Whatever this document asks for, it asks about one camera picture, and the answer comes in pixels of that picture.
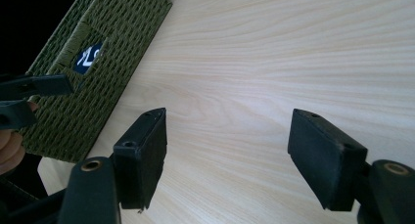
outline dark background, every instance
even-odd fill
[[[74,0],[0,0],[0,74],[23,74]]]

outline woven texture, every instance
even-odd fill
[[[27,73],[65,73],[75,93],[32,97],[38,123],[22,130],[31,154],[85,159],[171,7],[169,0],[76,0]],[[75,71],[78,54],[103,43],[92,66]]]

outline metal ring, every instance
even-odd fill
[[[91,172],[91,171],[97,170],[102,165],[103,163],[100,160],[94,159],[91,161],[84,162],[82,166],[80,167],[80,169],[85,172]]]
[[[397,174],[397,175],[401,175],[401,176],[409,175],[408,169],[406,169],[405,167],[397,163],[392,163],[392,162],[385,163],[384,168],[388,170],[389,172]]]

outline wooden table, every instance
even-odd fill
[[[172,0],[90,156],[167,108],[150,209],[123,223],[355,223],[323,210],[287,154],[294,108],[415,167],[415,0]],[[44,159],[50,193],[69,176]]]

